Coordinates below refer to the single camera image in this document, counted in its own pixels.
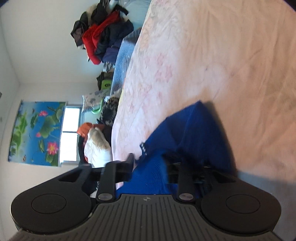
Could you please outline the blue knit garment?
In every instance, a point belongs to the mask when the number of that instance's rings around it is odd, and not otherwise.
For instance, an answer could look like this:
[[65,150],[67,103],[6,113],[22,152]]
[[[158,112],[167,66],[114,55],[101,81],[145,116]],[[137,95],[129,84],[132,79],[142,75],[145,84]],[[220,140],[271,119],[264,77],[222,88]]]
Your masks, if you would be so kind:
[[201,101],[168,116],[140,146],[142,155],[132,178],[117,189],[116,197],[175,195],[177,185],[169,182],[167,164],[185,164],[193,173],[207,165],[235,172],[226,138]]

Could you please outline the dark navy clothes heap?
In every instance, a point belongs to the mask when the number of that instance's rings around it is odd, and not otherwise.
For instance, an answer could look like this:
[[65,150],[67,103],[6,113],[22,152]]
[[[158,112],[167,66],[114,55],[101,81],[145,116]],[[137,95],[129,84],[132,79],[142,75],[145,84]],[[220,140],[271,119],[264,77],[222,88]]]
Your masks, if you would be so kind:
[[120,12],[120,21],[108,25],[103,30],[95,51],[95,55],[99,58],[101,63],[107,62],[114,64],[117,59],[121,42],[134,30],[132,22],[130,20],[125,20],[124,18],[128,15],[128,11],[122,7],[118,1],[99,1],[98,4],[94,4],[74,23],[70,33],[75,41],[76,47],[85,49],[82,41],[83,34],[93,24],[100,25],[106,17],[114,11]]

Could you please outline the white quilted duvet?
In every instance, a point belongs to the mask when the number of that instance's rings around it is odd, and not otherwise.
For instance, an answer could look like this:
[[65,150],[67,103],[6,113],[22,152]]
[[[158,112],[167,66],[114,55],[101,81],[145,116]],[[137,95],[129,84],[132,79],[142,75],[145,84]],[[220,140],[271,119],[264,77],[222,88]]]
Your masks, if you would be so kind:
[[113,160],[110,144],[99,128],[91,128],[84,146],[84,156],[93,168],[104,167]]

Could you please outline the bright window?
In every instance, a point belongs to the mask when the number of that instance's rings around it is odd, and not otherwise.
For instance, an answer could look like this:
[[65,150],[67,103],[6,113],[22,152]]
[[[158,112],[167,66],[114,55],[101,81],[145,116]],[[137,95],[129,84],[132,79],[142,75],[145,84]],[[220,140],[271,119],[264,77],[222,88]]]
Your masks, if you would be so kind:
[[79,160],[77,133],[81,124],[81,106],[66,106],[60,139],[59,163],[76,163]]

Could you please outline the orange garment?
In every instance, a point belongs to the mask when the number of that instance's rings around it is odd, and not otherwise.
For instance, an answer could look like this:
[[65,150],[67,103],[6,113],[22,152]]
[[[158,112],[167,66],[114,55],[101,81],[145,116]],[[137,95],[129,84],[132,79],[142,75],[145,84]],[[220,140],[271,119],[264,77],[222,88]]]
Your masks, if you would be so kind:
[[102,131],[104,127],[105,125],[102,124],[83,123],[81,126],[79,126],[76,133],[81,137],[86,138],[92,128],[98,128]]

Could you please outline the leopard print garment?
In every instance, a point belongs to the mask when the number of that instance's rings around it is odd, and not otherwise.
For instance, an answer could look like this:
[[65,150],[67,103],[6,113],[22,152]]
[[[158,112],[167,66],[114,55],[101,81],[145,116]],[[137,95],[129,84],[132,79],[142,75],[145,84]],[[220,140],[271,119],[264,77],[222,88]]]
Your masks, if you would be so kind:
[[112,127],[117,114],[119,98],[111,97],[103,106],[99,118],[96,119],[98,124]]

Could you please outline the floral patterned pillow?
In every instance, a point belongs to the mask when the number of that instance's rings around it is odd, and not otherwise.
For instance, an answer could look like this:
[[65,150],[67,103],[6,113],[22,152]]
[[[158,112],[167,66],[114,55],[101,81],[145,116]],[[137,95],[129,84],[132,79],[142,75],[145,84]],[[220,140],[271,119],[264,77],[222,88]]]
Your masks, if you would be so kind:
[[82,112],[89,112],[94,109],[98,109],[101,106],[101,101],[110,94],[109,89],[97,90],[93,93],[82,96],[83,106]]

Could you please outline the lotus flower roller blind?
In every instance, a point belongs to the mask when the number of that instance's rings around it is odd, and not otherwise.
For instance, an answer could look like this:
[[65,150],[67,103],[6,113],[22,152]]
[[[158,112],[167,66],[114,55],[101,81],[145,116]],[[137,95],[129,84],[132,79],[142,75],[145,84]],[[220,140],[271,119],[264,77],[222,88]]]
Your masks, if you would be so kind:
[[66,102],[22,100],[11,134],[8,161],[59,166],[65,107]]

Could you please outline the green plastic object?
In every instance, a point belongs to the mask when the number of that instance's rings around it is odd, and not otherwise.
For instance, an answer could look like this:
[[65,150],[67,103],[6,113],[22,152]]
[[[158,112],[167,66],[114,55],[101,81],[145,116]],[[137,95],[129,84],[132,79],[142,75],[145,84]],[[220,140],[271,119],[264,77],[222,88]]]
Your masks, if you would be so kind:
[[94,96],[91,99],[91,112],[93,114],[98,114],[103,105],[104,99],[110,94],[112,80],[111,79],[104,79],[98,81],[98,89],[93,94]]

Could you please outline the pink floral bed sheet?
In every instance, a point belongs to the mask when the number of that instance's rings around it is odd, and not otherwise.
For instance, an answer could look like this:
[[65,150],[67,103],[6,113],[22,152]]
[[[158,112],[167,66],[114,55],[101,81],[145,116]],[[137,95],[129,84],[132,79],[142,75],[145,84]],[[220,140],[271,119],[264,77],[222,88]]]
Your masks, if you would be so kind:
[[126,73],[113,158],[201,100],[240,171],[295,183],[295,10],[285,1],[152,1]]

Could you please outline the red jacket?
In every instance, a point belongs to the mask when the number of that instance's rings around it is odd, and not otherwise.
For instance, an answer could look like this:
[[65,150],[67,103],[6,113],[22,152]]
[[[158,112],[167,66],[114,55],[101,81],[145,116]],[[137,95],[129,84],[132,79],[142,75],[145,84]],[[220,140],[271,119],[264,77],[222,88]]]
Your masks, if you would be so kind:
[[103,30],[111,24],[117,23],[120,21],[120,12],[114,11],[110,13],[106,19],[100,24],[93,24],[82,36],[82,41],[84,47],[86,49],[87,55],[90,61],[95,64],[99,65],[101,61],[95,55],[95,51],[97,49],[97,44],[101,38],[101,34]]

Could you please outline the light blue blanket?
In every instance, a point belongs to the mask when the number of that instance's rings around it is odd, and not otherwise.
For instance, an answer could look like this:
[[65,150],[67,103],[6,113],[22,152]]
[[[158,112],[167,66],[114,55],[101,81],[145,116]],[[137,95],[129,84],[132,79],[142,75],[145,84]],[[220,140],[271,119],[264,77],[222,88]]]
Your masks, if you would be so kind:
[[119,1],[119,4],[128,11],[128,15],[124,18],[132,22],[134,30],[121,42],[115,63],[110,95],[119,96],[121,94],[132,53],[138,41],[150,3],[151,1]]

